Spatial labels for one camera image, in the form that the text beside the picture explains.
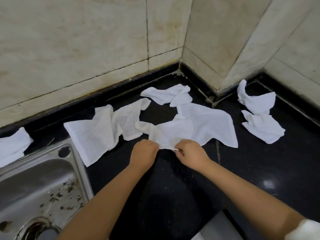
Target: sleeve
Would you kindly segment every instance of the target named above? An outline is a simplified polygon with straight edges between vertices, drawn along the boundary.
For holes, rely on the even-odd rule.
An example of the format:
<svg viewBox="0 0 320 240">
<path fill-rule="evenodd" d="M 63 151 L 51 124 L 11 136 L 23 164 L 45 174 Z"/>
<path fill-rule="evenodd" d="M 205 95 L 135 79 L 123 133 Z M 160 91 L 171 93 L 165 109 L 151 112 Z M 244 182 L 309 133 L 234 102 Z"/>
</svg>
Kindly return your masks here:
<svg viewBox="0 0 320 240">
<path fill-rule="evenodd" d="M 299 226 L 286 235 L 285 240 L 319 240 L 320 223 L 313 220 L 303 220 Z"/>
</svg>

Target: sink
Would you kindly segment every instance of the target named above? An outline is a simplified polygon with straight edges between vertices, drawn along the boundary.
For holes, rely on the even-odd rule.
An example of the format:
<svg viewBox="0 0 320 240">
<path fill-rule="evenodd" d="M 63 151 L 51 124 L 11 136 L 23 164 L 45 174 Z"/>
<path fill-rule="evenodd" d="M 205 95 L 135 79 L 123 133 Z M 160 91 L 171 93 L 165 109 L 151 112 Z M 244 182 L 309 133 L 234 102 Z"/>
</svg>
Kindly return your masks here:
<svg viewBox="0 0 320 240">
<path fill-rule="evenodd" d="M 0 169 L 0 239 L 54 239 L 92 197 L 71 138 L 23 157 Z"/>
</svg>

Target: black countertop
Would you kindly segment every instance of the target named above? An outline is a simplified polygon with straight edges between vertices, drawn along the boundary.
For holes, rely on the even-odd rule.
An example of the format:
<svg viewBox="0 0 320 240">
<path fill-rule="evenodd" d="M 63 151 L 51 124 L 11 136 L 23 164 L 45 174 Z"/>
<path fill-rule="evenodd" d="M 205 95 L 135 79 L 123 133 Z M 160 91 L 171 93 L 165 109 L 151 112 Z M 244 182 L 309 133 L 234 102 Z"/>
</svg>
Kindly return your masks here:
<svg viewBox="0 0 320 240">
<path fill-rule="evenodd" d="M 78 106 L 76 110 L 68 111 L 68 116 L 63 116 L 66 112 L 61 112 L 61 118 L 47 126 L 36 128 L 36 122 L 26 124 L 27 132 L 34 139 L 26 153 L 35 152 L 69 137 L 63 123 L 91 119 L 94 107 L 111 104 L 117 110 L 139 100 L 141 91 L 150 86 L 166 89 L 179 83 L 190 86 L 189 94 L 193 103 L 211 107 L 211 103 L 207 103 L 206 97 L 199 92 L 198 84 L 196 87 L 185 76 L 170 74 L 122 96 L 96 102 L 94 106 L 84 106 L 84 109 L 79 109 Z M 258 82 L 249 84 L 246 91 L 249 95 L 269 92 Z M 317 204 L 320 200 L 319 126 L 277 98 L 270 114 L 286 132 L 278 141 L 268 145 L 241 125 L 245 122 L 241 110 L 246 108 L 237 101 L 235 93 L 216 102 L 215 109 L 222 109 L 231 115 L 239 148 L 227 147 L 212 139 L 203 146 L 209 157 L 307 218 L 320 222 L 320 208 Z M 140 121 L 157 125 L 171 121 L 176 113 L 175 107 L 171 108 L 169 104 L 158 105 L 152 101 L 145 111 L 141 111 Z M 2 134 L 2 137 L 14 132 L 15 130 L 10 130 Z M 132 141 L 124 141 L 121 136 L 114 149 L 87 168 L 95 194 L 129 164 L 134 144 L 147 138 L 147 135 L 143 135 Z M 263 239 L 214 184 L 182 165 L 172 151 L 163 149 L 159 151 L 153 167 L 130 194 L 110 240 L 128 237 L 191 239 L 224 208 L 228 209 L 234 224 L 241 227 L 240 231 L 245 239 Z"/>
</svg>

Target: person's left hand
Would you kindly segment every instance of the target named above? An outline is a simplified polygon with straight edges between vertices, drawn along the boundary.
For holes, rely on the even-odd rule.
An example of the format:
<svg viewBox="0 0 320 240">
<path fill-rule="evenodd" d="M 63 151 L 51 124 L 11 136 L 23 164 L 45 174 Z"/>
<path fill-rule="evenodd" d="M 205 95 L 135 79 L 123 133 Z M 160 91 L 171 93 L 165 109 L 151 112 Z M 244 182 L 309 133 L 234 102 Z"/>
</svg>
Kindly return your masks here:
<svg viewBox="0 0 320 240">
<path fill-rule="evenodd" d="M 154 164 L 158 150 L 159 145 L 151 140 L 137 142 L 131 152 L 129 166 L 145 173 Z"/>
</svg>

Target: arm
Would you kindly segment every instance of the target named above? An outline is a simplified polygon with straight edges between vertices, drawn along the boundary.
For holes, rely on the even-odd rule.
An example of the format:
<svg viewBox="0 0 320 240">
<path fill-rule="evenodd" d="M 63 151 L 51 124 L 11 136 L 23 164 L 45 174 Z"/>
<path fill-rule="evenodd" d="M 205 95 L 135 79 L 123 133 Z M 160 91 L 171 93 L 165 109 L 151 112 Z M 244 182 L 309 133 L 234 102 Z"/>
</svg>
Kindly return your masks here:
<svg viewBox="0 0 320 240">
<path fill-rule="evenodd" d="M 153 141 L 138 142 L 129 165 L 75 215 L 57 240 L 106 240 L 134 186 L 153 165 L 158 150 Z"/>
<path fill-rule="evenodd" d="M 175 146 L 178 159 L 221 189 L 267 239 L 285 239 L 305 218 L 272 195 L 211 161 L 195 141 L 181 140 Z"/>
</svg>

